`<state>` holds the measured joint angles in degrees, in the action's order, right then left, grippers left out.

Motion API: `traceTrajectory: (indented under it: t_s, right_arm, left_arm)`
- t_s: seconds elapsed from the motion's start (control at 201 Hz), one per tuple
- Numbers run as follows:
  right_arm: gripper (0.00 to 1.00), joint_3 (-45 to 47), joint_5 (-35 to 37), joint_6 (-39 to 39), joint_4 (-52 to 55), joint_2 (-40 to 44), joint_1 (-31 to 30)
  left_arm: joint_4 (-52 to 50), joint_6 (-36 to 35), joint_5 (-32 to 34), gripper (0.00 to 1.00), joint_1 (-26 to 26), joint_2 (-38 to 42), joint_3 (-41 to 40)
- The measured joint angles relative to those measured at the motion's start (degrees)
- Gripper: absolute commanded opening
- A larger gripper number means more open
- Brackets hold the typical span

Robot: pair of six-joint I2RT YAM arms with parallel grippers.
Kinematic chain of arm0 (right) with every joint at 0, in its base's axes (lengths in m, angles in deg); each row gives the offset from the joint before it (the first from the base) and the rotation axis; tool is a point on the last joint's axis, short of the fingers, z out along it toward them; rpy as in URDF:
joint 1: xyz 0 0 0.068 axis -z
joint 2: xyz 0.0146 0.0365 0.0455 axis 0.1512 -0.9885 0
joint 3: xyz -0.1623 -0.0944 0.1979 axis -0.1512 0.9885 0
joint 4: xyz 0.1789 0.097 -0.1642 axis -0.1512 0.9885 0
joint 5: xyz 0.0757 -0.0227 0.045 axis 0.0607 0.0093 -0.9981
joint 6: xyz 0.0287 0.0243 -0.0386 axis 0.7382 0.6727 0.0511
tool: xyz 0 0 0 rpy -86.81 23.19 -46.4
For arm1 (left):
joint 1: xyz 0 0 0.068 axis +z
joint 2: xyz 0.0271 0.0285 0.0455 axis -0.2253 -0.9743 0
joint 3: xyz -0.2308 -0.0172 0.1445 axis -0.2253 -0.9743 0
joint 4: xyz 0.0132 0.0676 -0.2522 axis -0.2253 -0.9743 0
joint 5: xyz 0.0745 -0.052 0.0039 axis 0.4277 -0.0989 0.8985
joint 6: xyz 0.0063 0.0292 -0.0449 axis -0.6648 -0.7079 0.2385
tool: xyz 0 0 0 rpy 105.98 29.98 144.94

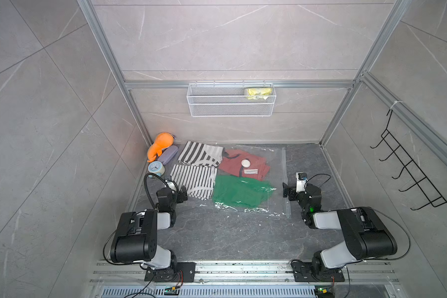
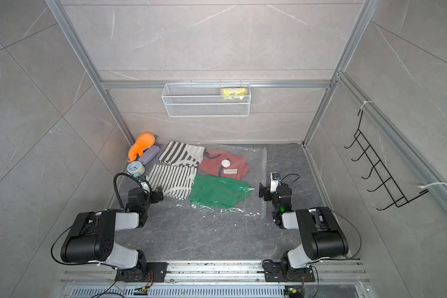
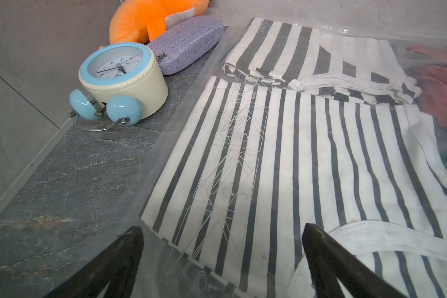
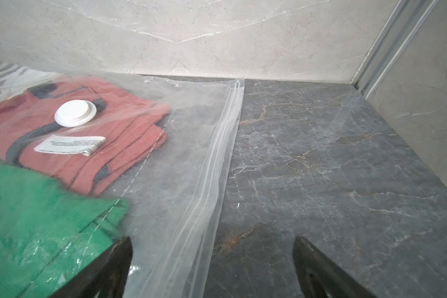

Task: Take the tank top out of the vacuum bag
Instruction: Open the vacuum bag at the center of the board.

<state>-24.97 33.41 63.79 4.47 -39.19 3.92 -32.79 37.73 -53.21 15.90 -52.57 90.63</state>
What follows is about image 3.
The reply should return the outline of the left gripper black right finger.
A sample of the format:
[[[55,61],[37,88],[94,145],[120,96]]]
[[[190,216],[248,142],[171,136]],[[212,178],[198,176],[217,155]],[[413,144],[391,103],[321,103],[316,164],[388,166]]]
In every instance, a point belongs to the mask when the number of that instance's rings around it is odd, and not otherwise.
[[[309,263],[310,284],[318,298],[342,298],[343,284],[355,298],[402,298],[348,250],[315,224],[305,225],[302,245]]]

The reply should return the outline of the striped tank top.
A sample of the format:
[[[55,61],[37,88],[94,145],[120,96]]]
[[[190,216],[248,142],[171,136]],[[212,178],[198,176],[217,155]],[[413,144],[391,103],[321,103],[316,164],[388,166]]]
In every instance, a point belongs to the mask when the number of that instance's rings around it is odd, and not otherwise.
[[[386,40],[331,34],[256,17],[225,58],[227,76],[294,91],[412,104],[422,94]]]

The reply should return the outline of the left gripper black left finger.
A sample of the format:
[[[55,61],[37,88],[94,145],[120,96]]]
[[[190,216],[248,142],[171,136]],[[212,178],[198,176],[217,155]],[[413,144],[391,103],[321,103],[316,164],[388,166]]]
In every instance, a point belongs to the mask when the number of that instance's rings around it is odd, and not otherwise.
[[[144,249],[142,228],[133,226],[118,236],[98,256],[61,285],[47,298],[129,298],[135,284]]]

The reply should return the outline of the clear plastic vacuum bag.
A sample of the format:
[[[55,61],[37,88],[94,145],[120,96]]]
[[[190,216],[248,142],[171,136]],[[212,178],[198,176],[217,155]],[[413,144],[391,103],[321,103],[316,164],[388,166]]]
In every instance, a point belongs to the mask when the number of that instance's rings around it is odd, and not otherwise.
[[[447,45],[256,17],[139,213],[147,296],[314,297],[315,224],[409,298],[447,298]]]

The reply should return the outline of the red garment with dark trim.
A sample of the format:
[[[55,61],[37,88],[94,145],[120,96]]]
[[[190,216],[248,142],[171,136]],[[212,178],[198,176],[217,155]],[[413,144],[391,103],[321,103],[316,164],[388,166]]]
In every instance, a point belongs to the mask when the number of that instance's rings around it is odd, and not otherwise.
[[[412,59],[419,55],[430,60],[428,65],[415,67],[409,73],[422,89],[418,98],[420,110],[432,115],[438,125],[447,130],[447,47],[413,45],[407,47],[407,51]]]

